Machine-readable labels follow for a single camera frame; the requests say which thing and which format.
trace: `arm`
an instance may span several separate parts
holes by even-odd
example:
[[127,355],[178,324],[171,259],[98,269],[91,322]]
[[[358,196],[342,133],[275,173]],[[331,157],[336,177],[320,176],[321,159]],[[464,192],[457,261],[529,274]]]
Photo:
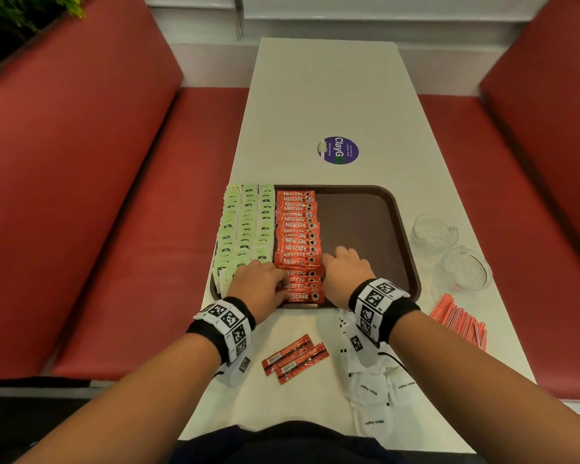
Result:
[[[256,324],[283,302],[284,276],[273,264],[240,267],[227,291]],[[156,464],[174,447],[221,357],[207,338],[188,333],[54,429],[18,464]]]
[[[348,308],[375,278],[353,249],[324,254],[325,294]],[[402,316],[389,344],[425,396],[492,463],[580,463],[580,416],[544,390],[421,311]]]

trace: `red booth backrest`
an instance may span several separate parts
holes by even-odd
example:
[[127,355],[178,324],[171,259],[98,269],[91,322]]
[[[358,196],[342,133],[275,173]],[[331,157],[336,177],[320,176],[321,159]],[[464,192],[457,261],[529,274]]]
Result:
[[87,0],[0,70],[0,378],[38,374],[182,81],[143,0]]
[[480,90],[580,236],[580,0],[549,1]]

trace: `roller blind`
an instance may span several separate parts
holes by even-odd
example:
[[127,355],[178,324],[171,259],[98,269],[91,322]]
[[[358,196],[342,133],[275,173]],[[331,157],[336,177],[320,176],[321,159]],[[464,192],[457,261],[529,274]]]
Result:
[[548,0],[243,0],[246,19],[523,22]]
[[208,8],[217,10],[231,10],[233,0],[146,0],[149,6],[164,6],[175,8]]

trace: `glass cup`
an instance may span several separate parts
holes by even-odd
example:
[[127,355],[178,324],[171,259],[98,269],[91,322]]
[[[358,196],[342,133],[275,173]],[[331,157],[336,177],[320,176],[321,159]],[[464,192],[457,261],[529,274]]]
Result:
[[457,241],[458,229],[444,224],[430,213],[419,215],[412,226],[411,244],[426,256],[451,249]]
[[440,271],[438,278],[446,293],[479,291],[492,282],[492,270],[486,259],[464,246],[450,249],[437,271]]

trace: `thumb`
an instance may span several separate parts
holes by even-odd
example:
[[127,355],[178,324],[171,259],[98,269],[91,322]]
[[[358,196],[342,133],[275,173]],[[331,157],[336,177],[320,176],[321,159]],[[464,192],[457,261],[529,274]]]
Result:
[[290,293],[288,292],[288,290],[284,289],[282,291],[278,291],[277,293],[275,293],[275,296],[273,297],[273,301],[275,302],[275,306],[281,305],[289,297],[290,297]]
[[320,257],[320,261],[322,262],[322,264],[323,264],[323,265],[325,266],[325,268],[326,268],[326,266],[327,266],[328,264],[330,264],[330,263],[331,263],[331,261],[332,261],[334,258],[335,258],[335,257],[333,257],[331,254],[327,254],[326,252],[324,252],[324,253],[322,254],[322,256]]

